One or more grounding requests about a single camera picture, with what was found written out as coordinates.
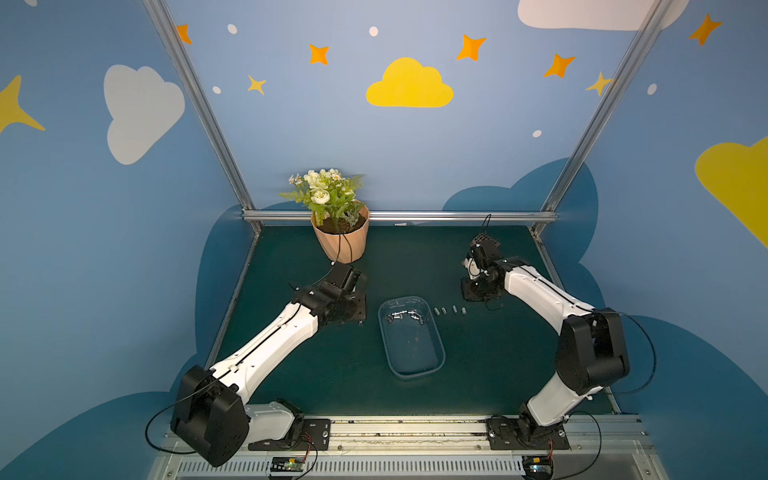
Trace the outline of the clear plastic storage box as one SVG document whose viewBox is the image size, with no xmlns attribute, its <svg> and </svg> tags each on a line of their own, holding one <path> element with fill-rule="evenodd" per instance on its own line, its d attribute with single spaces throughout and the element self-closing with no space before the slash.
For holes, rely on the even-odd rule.
<svg viewBox="0 0 768 480">
<path fill-rule="evenodd" d="M 417 310 L 425 319 L 424 325 L 410 319 L 389 323 L 386 315 L 400 310 Z M 402 381 L 432 375 L 445 364 L 446 352 L 426 300 L 419 296 L 405 296 L 383 302 L 378 309 L 379 327 L 392 373 Z"/>
</svg>

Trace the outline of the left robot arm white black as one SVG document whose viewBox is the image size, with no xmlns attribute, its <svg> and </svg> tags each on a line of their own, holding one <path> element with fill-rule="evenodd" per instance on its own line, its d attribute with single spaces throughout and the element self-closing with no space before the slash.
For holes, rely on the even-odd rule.
<svg viewBox="0 0 768 480">
<path fill-rule="evenodd" d="M 266 377 L 300 344 L 331 321 L 363 321 L 367 299 L 317 289 L 299 291 L 277 318 L 229 357 L 209 369 L 193 366 L 182 377 L 170 428 L 194 453 L 219 467 L 244 445 L 267 442 L 293 448 L 303 414 L 284 400 L 246 405 Z"/>
</svg>

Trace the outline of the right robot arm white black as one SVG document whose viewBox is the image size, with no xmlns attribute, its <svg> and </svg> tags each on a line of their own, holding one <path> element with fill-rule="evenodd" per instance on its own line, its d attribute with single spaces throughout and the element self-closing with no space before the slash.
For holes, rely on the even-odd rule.
<svg viewBox="0 0 768 480">
<path fill-rule="evenodd" d="M 558 334 L 555 373 L 524 403 L 513 432 L 521 445 L 539 449 L 559 440 L 565 417 L 586 398 L 630 373 L 620 314 L 578 300 L 517 257 L 479 264 L 462 261 L 468 301 L 507 293 L 523 301 Z"/>
</svg>

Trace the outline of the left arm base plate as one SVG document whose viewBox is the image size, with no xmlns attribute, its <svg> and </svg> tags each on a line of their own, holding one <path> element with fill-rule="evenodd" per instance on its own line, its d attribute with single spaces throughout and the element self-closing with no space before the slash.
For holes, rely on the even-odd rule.
<svg viewBox="0 0 768 480">
<path fill-rule="evenodd" d="M 293 422 L 288 433 L 278 440 L 262 440 L 247 444 L 249 451 L 298 451 L 313 444 L 313 449 L 327 451 L 332 422 L 328 418 L 303 418 Z"/>
</svg>

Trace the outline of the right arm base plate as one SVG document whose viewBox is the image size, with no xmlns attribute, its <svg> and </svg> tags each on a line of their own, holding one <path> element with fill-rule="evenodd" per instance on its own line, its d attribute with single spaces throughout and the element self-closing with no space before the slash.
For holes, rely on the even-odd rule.
<svg viewBox="0 0 768 480">
<path fill-rule="evenodd" d="M 485 421 L 492 450 L 569 450 L 570 444 L 562 422 L 540 426 L 527 416 L 494 415 Z"/>
</svg>

